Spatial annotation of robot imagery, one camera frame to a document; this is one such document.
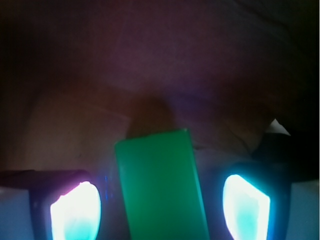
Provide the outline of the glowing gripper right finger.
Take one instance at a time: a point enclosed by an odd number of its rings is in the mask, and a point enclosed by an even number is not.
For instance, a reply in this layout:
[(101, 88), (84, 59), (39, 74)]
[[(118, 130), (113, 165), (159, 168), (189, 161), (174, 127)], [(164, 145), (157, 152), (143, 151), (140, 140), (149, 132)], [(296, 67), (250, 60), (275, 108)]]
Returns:
[(223, 216), (234, 240), (318, 240), (316, 171), (284, 164), (237, 163), (225, 175)]

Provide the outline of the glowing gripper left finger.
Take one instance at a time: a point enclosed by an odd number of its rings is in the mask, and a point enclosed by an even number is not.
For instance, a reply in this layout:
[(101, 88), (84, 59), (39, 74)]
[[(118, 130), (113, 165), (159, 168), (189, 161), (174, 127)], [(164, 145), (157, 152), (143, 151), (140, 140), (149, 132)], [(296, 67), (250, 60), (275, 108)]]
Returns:
[(0, 173), (2, 240), (94, 240), (102, 203), (85, 170)]

